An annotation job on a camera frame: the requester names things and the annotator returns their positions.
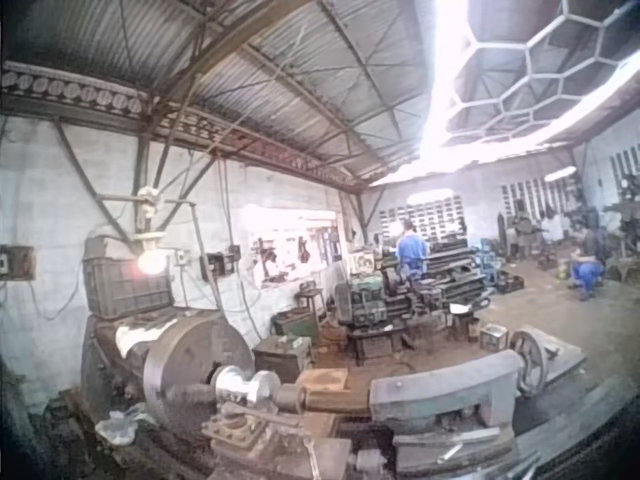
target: worker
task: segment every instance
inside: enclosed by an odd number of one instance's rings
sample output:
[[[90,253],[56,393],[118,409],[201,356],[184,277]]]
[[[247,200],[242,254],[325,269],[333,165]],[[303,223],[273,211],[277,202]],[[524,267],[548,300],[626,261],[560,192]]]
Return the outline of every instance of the worker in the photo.
[[[588,300],[594,296],[596,283],[604,273],[601,257],[600,241],[593,228],[582,223],[577,224],[578,249],[571,254],[572,287],[579,287],[580,300]]]
[[[402,227],[404,232],[398,241],[396,250],[401,270],[412,280],[420,280],[424,270],[424,261],[429,253],[429,247],[427,242],[418,235],[411,220],[404,220]]]

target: light bulb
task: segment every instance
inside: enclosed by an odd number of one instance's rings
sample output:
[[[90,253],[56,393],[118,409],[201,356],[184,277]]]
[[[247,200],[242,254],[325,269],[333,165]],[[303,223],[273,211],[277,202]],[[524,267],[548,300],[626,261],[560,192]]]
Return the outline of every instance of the light bulb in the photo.
[[[138,268],[147,275],[157,275],[167,267],[167,255],[162,250],[147,250],[138,258]]]

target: concrete block wall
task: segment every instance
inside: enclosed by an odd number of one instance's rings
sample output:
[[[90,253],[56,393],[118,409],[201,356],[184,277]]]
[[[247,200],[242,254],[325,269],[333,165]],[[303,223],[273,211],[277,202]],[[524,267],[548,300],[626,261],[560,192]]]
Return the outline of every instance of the concrete block wall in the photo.
[[[88,128],[64,128],[96,190],[129,195],[137,140]],[[161,144],[151,144],[150,172],[155,173],[161,151]],[[188,151],[172,148],[163,183],[188,166],[189,161]],[[271,315],[293,306],[299,281],[270,289],[257,289],[253,285],[252,230],[251,225],[245,223],[247,207],[331,210],[337,212],[338,226],[342,229],[340,199],[338,192],[331,188],[239,162],[228,161],[227,170],[234,242],[240,245],[243,255],[241,277],[258,330],[264,336],[268,333]],[[218,165],[214,164],[189,197],[198,204],[207,251],[226,250],[230,242],[219,176]],[[181,186],[181,181],[176,182],[167,191],[167,198],[177,197]],[[107,206],[120,217],[125,229],[133,231],[130,205],[108,203]],[[160,218],[169,210],[170,206],[165,206]],[[34,412],[40,412],[56,392],[79,381],[81,346],[89,312],[78,266],[84,240],[90,233],[114,232],[71,167],[53,125],[35,119],[8,118],[0,146],[0,243],[35,247],[37,271],[32,285],[43,316],[53,316],[74,291],[76,282],[78,284],[78,292],[68,308],[50,321],[37,313],[27,283],[11,282],[0,290],[0,353],[9,368],[24,377],[22,390]],[[192,253],[194,262],[189,271],[195,281],[185,276],[187,301],[191,306],[211,308],[210,290],[199,279],[199,266],[195,261],[198,247],[187,208],[182,207],[176,215],[163,243]],[[126,254],[122,247],[115,251]],[[173,267],[172,273],[174,296],[181,305],[185,299],[178,269]],[[344,278],[344,267],[339,262],[313,276],[325,294],[329,294],[333,285]],[[257,343],[237,275],[223,278],[220,289],[230,322],[250,345]]]
[[[619,201],[609,159],[634,145],[640,148],[640,110],[574,149],[589,205],[601,211],[603,207]]]
[[[513,159],[499,160],[494,163],[470,166],[450,174],[434,175],[428,178],[387,185],[371,224],[369,236],[380,232],[378,212],[393,207],[404,206],[414,193],[449,188],[462,197],[464,215],[471,243],[481,238],[497,238],[497,216],[504,215],[502,185],[544,177],[548,173],[571,165],[571,157],[565,150],[530,155]],[[372,189],[363,195],[365,215],[375,204],[380,188]]]

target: industrial machine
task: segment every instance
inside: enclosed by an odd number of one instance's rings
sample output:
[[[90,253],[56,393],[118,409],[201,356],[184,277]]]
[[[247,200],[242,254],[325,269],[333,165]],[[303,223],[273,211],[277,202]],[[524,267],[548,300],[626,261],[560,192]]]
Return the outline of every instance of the industrial machine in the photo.
[[[82,391],[96,418],[145,401],[159,426],[138,434],[183,469],[209,469],[211,480],[381,478],[389,460],[382,450],[315,438],[304,412],[385,425],[395,457],[387,474],[404,478],[508,454],[516,397],[538,395],[583,359],[528,328],[512,336],[511,349],[480,360],[378,378],[368,391],[308,390],[271,371],[254,373],[248,346],[219,313],[166,307],[116,322],[90,317]]]

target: metal parts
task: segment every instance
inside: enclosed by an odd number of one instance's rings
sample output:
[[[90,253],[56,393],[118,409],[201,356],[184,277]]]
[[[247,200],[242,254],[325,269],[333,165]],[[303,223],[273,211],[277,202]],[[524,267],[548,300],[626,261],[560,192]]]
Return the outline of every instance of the metal parts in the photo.
[[[518,375],[518,390],[526,398],[535,397],[545,386],[549,368],[544,342],[532,330],[517,330],[510,348],[522,357],[524,367]]]
[[[186,408],[168,392],[172,387],[208,385],[224,364],[253,370],[249,347],[221,315],[182,318],[169,327],[151,345],[144,366],[144,394],[153,417],[178,435],[198,436],[202,423],[215,413],[215,403],[191,402]]]
[[[228,366],[215,374],[212,383],[219,402],[240,403],[246,400],[250,407],[262,409],[271,403],[271,398],[280,386],[280,379],[275,373],[263,370],[247,381],[241,369]]]

